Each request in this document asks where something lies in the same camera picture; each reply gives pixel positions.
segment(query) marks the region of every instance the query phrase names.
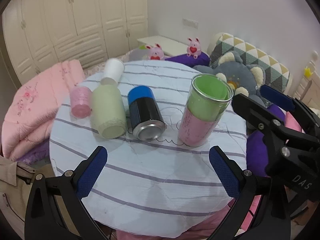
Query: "green and pink container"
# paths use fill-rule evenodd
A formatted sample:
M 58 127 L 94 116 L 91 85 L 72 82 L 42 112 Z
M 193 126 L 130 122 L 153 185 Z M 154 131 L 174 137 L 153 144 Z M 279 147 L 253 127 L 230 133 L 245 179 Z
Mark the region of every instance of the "green and pink container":
M 200 146 L 216 127 L 233 97 L 233 90 L 223 80 L 210 74 L 192 79 L 179 138 L 188 146 Z

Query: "power socket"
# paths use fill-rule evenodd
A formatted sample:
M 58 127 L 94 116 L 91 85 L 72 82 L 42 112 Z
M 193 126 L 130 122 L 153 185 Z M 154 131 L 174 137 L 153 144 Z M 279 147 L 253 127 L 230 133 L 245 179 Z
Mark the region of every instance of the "power socket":
M 188 27 L 192 27 L 195 29 L 198 29 L 198 22 L 193 21 L 193 20 L 188 20 L 188 19 L 182 19 L 182 24 Z

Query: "drawer handle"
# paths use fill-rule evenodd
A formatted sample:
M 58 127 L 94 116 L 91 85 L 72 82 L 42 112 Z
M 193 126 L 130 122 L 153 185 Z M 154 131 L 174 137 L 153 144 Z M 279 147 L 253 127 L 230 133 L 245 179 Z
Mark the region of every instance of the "drawer handle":
M 81 44 L 81 43 L 83 43 L 84 41 L 78 41 L 78 42 L 76 42 L 75 43 L 75 45 L 79 45 L 79 44 Z

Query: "pink bunny toy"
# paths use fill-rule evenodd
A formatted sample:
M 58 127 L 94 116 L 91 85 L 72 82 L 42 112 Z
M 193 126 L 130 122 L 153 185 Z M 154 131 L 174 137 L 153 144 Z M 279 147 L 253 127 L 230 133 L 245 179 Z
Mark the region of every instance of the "pink bunny toy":
M 149 49 L 149 59 L 164 60 L 163 50 L 158 43 L 156 43 L 154 48 L 150 45 L 146 45 L 146 48 Z
M 200 41 L 198 38 L 196 38 L 195 41 L 193 41 L 191 38 L 188 38 L 190 41 L 190 44 L 187 48 L 187 56 L 190 57 L 193 55 L 194 59 L 197 59 L 198 56 L 201 55 L 201 46 L 200 46 Z

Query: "small pink jar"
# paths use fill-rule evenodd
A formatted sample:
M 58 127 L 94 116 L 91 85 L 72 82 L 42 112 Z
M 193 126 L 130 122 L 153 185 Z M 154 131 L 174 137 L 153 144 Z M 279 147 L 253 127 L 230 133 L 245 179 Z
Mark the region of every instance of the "small pink jar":
M 84 86 L 74 87 L 70 91 L 71 114 L 76 118 L 85 118 L 91 114 L 92 92 Z

